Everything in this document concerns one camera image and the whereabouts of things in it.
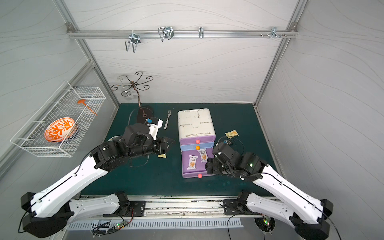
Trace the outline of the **white cookie packet two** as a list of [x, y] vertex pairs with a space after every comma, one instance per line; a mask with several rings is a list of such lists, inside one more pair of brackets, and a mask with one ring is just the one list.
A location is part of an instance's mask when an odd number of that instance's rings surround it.
[[208, 154], [207, 154], [207, 150], [206, 149], [199, 149], [198, 150], [198, 153], [200, 154], [201, 156], [201, 162], [202, 163], [206, 163], [207, 160], [208, 160]]

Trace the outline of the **blue drawer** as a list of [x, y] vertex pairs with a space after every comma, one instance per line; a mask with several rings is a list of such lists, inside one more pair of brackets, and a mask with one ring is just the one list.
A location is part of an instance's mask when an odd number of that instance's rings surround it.
[[192, 145], [181, 145], [181, 151], [192, 151], [197, 150], [197, 147], [199, 149], [209, 149], [214, 147], [214, 143], [202, 143], [202, 144], [192, 144]]

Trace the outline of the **white cookie packet one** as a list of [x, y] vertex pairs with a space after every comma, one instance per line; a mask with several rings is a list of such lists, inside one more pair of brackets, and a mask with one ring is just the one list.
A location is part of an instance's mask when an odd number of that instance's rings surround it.
[[195, 170], [197, 165], [198, 156], [189, 155], [188, 170]]

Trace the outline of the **purple drawer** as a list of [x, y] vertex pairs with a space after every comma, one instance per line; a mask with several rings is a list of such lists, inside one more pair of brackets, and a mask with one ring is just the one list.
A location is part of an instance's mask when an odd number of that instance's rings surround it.
[[214, 143], [216, 140], [215, 135], [207, 135], [207, 136], [195, 136], [189, 138], [182, 138], [179, 140], [180, 145], [196, 145], [196, 144], [204, 144], [204, 143]]
[[[213, 148], [206, 149], [207, 154], [209, 158], [213, 158], [214, 155], [212, 154]], [[188, 163], [189, 163], [189, 155], [198, 156], [197, 159], [197, 165], [195, 170], [188, 170]], [[198, 153], [198, 150], [192, 150], [192, 151], [183, 151], [182, 152], [182, 177], [185, 179], [188, 178], [199, 178], [202, 177], [208, 177], [212, 176], [207, 173], [207, 170], [205, 168], [206, 163], [201, 162], [201, 156]]]

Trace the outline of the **gold cookie packet two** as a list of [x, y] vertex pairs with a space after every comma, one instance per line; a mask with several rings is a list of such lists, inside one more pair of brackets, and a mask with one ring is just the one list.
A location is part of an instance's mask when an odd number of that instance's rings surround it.
[[232, 130], [232, 131], [230, 131], [230, 132], [227, 132], [227, 133], [225, 133], [225, 135], [226, 135], [226, 137], [227, 137], [228, 139], [231, 139], [231, 138], [234, 138], [234, 137], [238, 137], [238, 136], [239, 136], [239, 134], [238, 134], [238, 132], [237, 132], [236, 130]]

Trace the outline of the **white drawer cabinet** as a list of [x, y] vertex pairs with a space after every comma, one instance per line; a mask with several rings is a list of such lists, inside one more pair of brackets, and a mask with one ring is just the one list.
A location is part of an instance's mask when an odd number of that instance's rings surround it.
[[209, 109], [179, 111], [178, 130], [180, 139], [216, 134]]

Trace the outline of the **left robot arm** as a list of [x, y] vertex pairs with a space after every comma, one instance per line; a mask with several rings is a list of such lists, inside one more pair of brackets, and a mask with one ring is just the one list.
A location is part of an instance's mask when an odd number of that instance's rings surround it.
[[74, 200], [73, 197], [135, 158], [166, 154], [173, 143], [170, 138], [157, 137], [145, 140], [142, 145], [128, 145], [118, 137], [97, 146], [79, 166], [56, 183], [41, 192], [28, 192], [21, 197], [25, 213], [18, 232], [46, 238], [77, 220], [98, 215], [124, 217], [132, 213], [131, 203], [123, 191], [91, 200]]

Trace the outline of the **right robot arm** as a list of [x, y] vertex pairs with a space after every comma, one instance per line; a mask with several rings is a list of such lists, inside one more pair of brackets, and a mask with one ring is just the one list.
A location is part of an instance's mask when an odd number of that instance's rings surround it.
[[213, 157], [207, 160], [206, 170], [210, 175], [230, 176], [252, 183], [277, 198], [275, 201], [242, 191], [235, 201], [224, 201], [228, 215], [261, 215], [261, 230], [269, 227], [271, 221], [279, 220], [305, 240], [329, 237], [333, 203], [301, 191], [256, 154], [240, 154], [228, 144], [218, 143], [213, 149]]

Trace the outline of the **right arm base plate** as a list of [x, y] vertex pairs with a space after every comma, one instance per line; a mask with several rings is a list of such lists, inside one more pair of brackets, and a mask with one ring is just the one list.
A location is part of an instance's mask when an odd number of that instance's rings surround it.
[[245, 205], [239, 203], [237, 200], [222, 200], [220, 205], [224, 209], [224, 215], [249, 215], [251, 212], [246, 208]]

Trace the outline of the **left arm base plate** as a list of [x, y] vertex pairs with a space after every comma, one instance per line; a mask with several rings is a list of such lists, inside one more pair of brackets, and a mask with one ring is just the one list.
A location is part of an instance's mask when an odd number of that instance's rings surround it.
[[119, 203], [119, 208], [114, 213], [103, 214], [103, 217], [143, 217], [145, 207], [146, 201], [126, 201]]

